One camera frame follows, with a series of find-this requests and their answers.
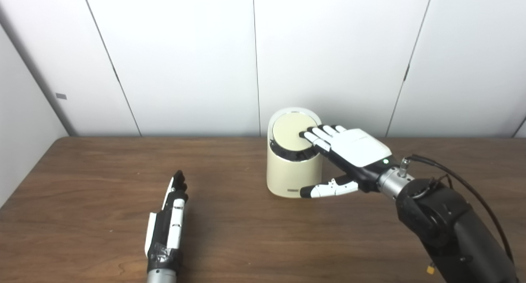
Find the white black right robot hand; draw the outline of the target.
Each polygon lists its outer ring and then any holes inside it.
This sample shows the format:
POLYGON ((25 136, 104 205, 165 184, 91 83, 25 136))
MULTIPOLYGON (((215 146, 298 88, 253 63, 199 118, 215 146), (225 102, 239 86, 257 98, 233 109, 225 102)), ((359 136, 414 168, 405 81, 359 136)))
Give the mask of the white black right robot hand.
POLYGON ((379 192, 380 177, 398 167, 391 150, 362 129, 321 124, 300 132, 299 137, 344 172, 327 182, 302 187, 301 198, 379 192))

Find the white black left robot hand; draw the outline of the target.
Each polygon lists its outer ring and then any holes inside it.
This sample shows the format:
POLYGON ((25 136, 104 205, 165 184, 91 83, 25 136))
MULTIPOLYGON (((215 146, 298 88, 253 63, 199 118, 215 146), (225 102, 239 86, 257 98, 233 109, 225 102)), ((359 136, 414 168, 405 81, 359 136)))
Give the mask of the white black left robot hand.
POLYGON ((184 174, 178 170, 168 184, 160 211, 150 213, 145 240, 148 283, 177 281, 183 264, 180 243, 189 199, 186 190, 184 174))

